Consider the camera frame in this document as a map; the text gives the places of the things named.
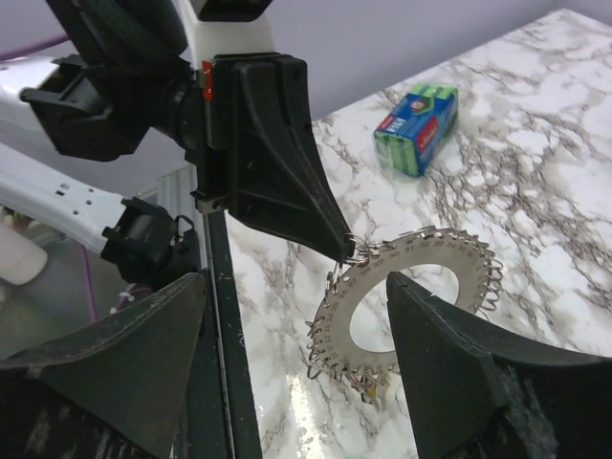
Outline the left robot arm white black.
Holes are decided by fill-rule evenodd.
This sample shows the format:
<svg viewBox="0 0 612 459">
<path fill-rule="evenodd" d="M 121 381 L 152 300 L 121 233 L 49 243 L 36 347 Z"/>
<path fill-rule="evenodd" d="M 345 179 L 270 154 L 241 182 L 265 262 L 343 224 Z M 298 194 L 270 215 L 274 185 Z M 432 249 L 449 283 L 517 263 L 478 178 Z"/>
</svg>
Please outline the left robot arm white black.
<svg viewBox="0 0 612 459">
<path fill-rule="evenodd" d="M 337 262 L 355 245 L 314 139 L 307 65 L 273 44 L 265 1 L 53 1 L 76 47 L 1 65 L 1 120 L 59 154 L 112 162 L 148 131 L 196 171 L 203 214 Z"/>
</svg>

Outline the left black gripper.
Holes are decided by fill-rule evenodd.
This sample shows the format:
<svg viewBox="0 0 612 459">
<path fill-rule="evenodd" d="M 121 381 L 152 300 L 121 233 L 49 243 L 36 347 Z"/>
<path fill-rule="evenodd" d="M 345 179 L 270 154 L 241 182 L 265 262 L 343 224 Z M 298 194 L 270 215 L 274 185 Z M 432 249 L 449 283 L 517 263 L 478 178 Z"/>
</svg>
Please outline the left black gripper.
<svg viewBox="0 0 612 459">
<path fill-rule="evenodd" d="M 217 55 L 168 92 L 165 108 L 160 126 L 196 169 L 199 210 L 228 209 L 251 229 L 338 262 L 352 255 L 313 134 L 304 61 Z"/>
</svg>

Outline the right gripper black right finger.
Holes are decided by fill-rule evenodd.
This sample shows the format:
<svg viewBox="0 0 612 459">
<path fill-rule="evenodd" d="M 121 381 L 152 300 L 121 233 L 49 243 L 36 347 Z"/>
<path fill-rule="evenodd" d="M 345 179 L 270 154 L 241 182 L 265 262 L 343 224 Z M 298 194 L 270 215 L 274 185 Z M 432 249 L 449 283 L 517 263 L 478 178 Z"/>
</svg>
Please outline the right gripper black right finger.
<svg viewBox="0 0 612 459">
<path fill-rule="evenodd" d="M 611 361 L 547 345 L 442 300 L 400 369 L 422 458 L 607 458 Z"/>
</svg>

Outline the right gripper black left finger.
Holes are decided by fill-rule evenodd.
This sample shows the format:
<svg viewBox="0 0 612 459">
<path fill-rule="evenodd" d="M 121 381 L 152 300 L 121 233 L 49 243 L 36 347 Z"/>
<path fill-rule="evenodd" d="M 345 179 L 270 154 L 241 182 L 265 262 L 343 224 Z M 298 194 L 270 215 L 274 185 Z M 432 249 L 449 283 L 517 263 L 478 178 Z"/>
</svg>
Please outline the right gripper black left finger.
<svg viewBox="0 0 612 459">
<path fill-rule="evenodd" d="M 4 458 L 166 458 L 206 302 L 189 273 L 1 362 Z"/>
</svg>

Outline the bunch of keys with tags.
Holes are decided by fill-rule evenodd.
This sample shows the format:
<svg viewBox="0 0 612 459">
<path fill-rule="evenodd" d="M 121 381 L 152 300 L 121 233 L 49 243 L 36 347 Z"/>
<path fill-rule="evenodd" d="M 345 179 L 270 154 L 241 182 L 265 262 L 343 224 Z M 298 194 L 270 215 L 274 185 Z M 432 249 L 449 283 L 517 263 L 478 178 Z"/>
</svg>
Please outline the bunch of keys with tags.
<svg viewBox="0 0 612 459">
<path fill-rule="evenodd" d="M 350 386 L 356 390 L 365 404 L 372 405 L 377 411 L 385 409 L 386 393 L 392 374 L 398 373 L 396 365 L 388 367 L 360 366 L 347 373 Z"/>
</svg>

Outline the metal toothed key ring disc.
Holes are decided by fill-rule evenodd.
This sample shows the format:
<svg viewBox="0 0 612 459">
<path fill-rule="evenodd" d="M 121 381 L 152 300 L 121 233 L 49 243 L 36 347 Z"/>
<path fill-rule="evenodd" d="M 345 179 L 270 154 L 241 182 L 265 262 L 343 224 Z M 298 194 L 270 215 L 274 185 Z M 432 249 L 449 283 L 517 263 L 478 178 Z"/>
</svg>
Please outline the metal toothed key ring disc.
<svg viewBox="0 0 612 459">
<path fill-rule="evenodd" d="M 310 380 L 325 373 L 350 386 L 347 373 L 360 366 L 396 365 L 398 372 L 404 367 L 409 347 L 423 343 L 418 336 L 422 328 L 418 309 L 442 302 L 439 296 L 403 274 L 409 268 L 436 265 L 451 271 L 458 282 L 453 304 L 467 313 L 476 315 L 496 308 L 503 265 L 488 243 L 474 234 L 428 226 L 402 233 L 394 240 L 371 243 L 359 237 L 354 240 L 355 255 L 337 263 L 327 274 L 323 298 L 308 324 Z M 387 286 L 394 339 L 394 348 L 388 352 L 359 346 L 350 332 L 361 301 L 381 282 Z"/>
</svg>

